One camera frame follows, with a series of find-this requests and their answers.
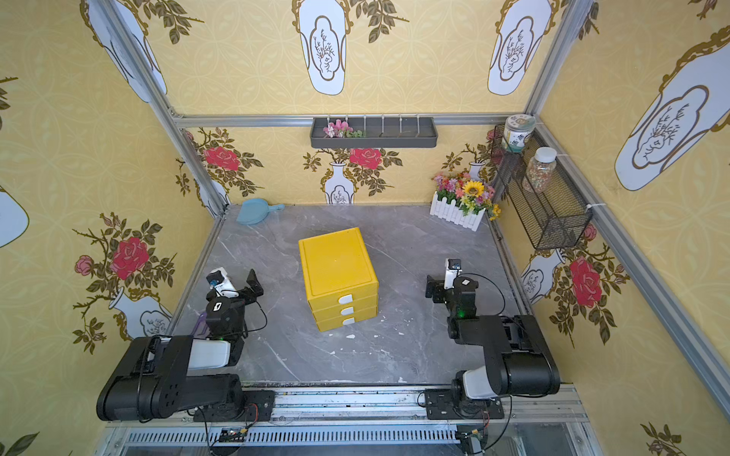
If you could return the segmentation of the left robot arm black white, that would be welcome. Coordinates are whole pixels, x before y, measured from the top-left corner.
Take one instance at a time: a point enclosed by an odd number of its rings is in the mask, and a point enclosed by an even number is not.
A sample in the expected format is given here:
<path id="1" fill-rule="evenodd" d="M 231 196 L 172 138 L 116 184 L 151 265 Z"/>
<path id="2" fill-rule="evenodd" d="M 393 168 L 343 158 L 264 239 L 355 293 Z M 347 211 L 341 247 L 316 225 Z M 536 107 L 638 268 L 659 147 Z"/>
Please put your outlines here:
<path id="1" fill-rule="evenodd" d="M 241 358 L 252 332 L 245 312 L 264 289 L 254 271 L 241 289 L 233 286 L 222 268 L 209 273 L 206 280 L 210 286 L 203 315 L 207 336 L 134 339 L 98 397 L 100 420 L 146 423 L 187 410 L 197 422 L 270 420 L 275 393 L 244 391 L 239 376 L 225 372 Z"/>

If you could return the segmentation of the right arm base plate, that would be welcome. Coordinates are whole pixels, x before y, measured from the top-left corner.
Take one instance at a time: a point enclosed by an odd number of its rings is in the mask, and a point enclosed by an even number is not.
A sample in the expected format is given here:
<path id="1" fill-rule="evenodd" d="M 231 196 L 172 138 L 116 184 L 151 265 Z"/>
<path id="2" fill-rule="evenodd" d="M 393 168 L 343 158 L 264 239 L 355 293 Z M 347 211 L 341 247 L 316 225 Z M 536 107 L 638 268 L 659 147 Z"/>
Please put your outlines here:
<path id="1" fill-rule="evenodd" d="M 426 409 L 429 420 L 503 419 L 505 412 L 499 399 L 471 400 L 457 398 L 450 389 L 426 389 L 417 399 Z"/>

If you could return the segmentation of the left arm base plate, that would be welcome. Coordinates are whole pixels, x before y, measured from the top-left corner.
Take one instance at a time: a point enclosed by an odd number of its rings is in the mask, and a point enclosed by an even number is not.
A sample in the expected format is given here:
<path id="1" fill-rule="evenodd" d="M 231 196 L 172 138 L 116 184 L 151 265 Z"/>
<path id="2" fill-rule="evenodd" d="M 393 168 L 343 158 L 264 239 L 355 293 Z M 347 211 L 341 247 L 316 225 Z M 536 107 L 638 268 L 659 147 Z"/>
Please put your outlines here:
<path id="1" fill-rule="evenodd" d="M 271 389 L 254 389 L 235 393 L 231 403 L 204 406 L 193 415 L 195 422 L 269 422 L 276 393 Z"/>

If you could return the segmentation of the yellow three-drawer cabinet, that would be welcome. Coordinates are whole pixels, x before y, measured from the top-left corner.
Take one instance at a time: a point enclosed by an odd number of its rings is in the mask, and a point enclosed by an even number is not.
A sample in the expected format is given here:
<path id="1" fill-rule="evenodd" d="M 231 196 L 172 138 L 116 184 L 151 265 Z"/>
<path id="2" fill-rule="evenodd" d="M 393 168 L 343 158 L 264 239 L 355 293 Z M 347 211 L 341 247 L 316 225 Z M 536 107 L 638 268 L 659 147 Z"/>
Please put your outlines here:
<path id="1" fill-rule="evenodd" d="M 308 237 L 298 248 L 306 300 L 320 332 L 378 315 L 379 281 L 359 228 Z"/>

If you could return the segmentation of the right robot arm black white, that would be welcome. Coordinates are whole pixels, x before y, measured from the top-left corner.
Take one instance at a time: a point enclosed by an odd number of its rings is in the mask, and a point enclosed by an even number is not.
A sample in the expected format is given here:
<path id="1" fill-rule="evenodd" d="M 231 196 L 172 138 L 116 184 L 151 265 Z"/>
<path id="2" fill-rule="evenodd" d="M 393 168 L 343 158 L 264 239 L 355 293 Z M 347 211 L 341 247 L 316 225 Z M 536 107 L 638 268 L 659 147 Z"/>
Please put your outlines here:
<path id="1" fill-rule="evenodd" d="M 532 315 L 477 315 L 478 282 L 459 275 L 451 282 L 427 277 L 425 296 L 446 305 L 450 339 L 480 347 L 481 366 L 452 380 L 452 400 L 482 401 L 503 396 L 545 397 L 558 393 L 561 378 Z"/>

